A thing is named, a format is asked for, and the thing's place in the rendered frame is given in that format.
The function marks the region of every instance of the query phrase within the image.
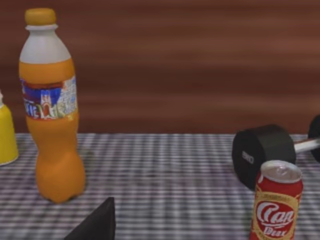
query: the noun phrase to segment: black dumbbell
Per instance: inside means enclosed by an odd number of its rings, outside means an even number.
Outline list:
[[[282,160],[295,164],[298,153],[310,150],[320,162],[320,115],[312,120],[308,139],[299,142],[294,142],[284,128],[275,124],[239,131],[232,144],[233,167],[240,182],[254,191],[264,162]]]

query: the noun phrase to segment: orange soda bottle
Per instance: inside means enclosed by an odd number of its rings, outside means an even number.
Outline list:
[[[63,203],[85,189],[85,168],[77,153],[77,87],[71,55],[56,35],[50,8],[25,12],[29,31],[19,59],[26,123],[38,148],[39,193]]]

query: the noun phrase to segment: yellow container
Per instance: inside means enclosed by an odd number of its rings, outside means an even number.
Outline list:
[[[12,163],[19,156],[11,111],[2,98],[0,91],[0,166]]]

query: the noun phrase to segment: white bottle cap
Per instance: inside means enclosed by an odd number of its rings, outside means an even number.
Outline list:
[[[0,108],[2,108],[4,106],[4,103],[2,102],[3,98],[4,98],[4,96],[2,95],[1,90],[0,90]]]

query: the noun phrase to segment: plaid tablecloth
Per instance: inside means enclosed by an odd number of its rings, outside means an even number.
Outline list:
[[[0,240],[61,240],[107,197],[115,198],[116,240],[247,240],[254,193],[234,174],[233,137],[79,134],[88,186],[55,205],[37,191],[35,144],[17,134],[19,159],[0,167]],[[318,240],[320,164],[301,153],[297,165],[304,193],[295,240]]]

